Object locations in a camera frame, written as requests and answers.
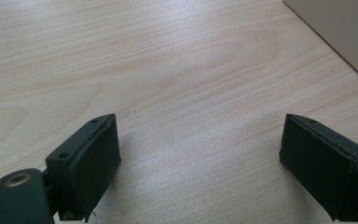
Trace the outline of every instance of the wooden table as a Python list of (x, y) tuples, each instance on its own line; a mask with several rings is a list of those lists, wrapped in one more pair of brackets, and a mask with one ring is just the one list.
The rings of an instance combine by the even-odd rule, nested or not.
[(123, 161), (89, 223), (332, 223), (282, 126), (358, 143), (358, 73), (281, 0), (0, 0), (0, 177), (109, 113)]

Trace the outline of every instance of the wood grain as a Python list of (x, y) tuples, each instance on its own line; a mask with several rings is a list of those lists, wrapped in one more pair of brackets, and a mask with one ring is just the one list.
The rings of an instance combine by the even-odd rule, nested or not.
[(89, 223), (332, 223), (282, 126), (358, 143), (358, 74), (280, 0), (0, 0), (0, 177), (108, 113), (123, 162)]

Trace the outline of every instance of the light wood surface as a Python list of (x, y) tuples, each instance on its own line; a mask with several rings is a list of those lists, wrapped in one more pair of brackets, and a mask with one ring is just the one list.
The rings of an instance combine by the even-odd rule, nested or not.
[(281, 0), (0, 0), (0, 177), (109, 113), (123, 161), (89, 223), (332, 223), (282, 126), (358, 143), (358, 74)]

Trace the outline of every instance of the black plastic part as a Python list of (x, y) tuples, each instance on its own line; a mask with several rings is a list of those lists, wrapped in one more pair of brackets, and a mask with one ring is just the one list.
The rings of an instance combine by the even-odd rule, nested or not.
[(87, 221), (120, 161), (115, 115), (89, 121), (54, 150), (46, 180), (57, 190), (50, 206), (60, 219)]
[(58, 195), (58, 189), (54, 188), (54, 185), (51, 183), (48, 178), (48, 170), (46, 169), (43, 173), (43, 180), (45, 181), (46, 193), (48, 195), (48, 205), (50, 208), (50, 214), (54, 216), (54, 214), (58, 211), (58, 206), (60, 203), (60, 197)]
[(54, 223), (42, 174), (36, 169), (20, 170), (0, 179), (0, 224), (12, 223)]
[(358, 222), (358, 145), (321, 123), (286, 116), (281, 162), (327, 211)]

